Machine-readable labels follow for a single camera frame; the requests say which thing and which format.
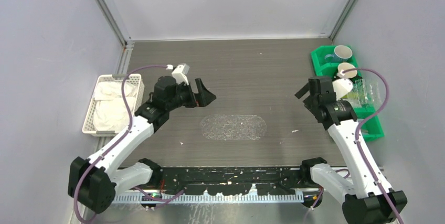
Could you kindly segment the green compartment bin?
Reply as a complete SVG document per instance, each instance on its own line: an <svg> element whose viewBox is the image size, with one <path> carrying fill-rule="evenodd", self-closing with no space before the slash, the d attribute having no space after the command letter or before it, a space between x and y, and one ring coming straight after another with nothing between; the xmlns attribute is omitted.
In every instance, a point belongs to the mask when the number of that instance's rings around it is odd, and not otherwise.
<svg viewBox="0 0 445 224"><path fill-rule="evenodd" d="M358 67L349 46L325 45L310 53L316 76L329 76L334 81L334 90L339 91L341 99L353 107L358 120L362 121L374 113L382 104L378 82L365 79Z"/></svg>

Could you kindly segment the clear plastic bag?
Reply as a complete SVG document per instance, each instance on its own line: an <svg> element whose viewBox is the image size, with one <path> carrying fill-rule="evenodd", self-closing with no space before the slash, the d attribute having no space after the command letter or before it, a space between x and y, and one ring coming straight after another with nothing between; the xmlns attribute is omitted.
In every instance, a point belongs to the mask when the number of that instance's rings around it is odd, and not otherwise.
<svg viewBox="0 0 445 224"><path fill-rule="evenodd" d="M355 80L353 89L344 99L349 101L354 108L378 109L382 104L379 85L376 80Z"/></svg>

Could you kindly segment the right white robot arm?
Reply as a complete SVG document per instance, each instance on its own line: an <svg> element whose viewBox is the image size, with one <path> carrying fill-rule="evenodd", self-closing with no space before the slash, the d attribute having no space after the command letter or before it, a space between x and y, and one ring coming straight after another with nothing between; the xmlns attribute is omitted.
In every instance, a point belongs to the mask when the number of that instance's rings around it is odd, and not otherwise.
<svg viewBox="0 0 445 224"><path fill-rule="evenodd" d="M347 180L321 157L303 160L299 178L305 187L316 184L327 190L342 207L347 223L391 223L400 221L400 213L408 203L402 190L396 191L372 157L361 132L353 107L337 93L351 91L348 79L338 79L336 88L328 76L308 79L295 96L321 123L339 148L350 173Z"/></svg>

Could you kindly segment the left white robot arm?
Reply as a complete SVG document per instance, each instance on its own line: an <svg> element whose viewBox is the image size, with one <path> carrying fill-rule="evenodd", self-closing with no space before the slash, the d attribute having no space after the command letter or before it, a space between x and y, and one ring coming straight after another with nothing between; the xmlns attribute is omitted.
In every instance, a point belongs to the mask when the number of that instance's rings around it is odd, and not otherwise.
<svg viewBox="0 0 445 224"><path fill-rule="evenodd" d="M112 204L116 195L126 190L138 185L156 189L160 185L159 168L149 159L122 170L119 167L136 147L168 121L171 111L180 107L203 108L216 100L216 95L200 78L195 82L197 93L186 81L160 77L149 100L141 104L125 129L88 158L77 157L72 161L68 195L75 204L81 203L100 214Z"/></svg>

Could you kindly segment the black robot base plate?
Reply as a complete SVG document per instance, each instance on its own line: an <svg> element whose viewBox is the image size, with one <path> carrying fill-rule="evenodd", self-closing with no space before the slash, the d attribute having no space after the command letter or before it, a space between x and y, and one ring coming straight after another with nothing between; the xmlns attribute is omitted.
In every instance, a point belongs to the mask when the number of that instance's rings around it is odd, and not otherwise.
<svg viewBox="0 0 445 224"><path fill-rule="evenodd" d="M299 167L162 167L140 189L161 190L174 195L181 190L185 195L224 196L246 195L256 190L260 196L292 195L297 190L319 191L321 186L300 175Z"/></svg>

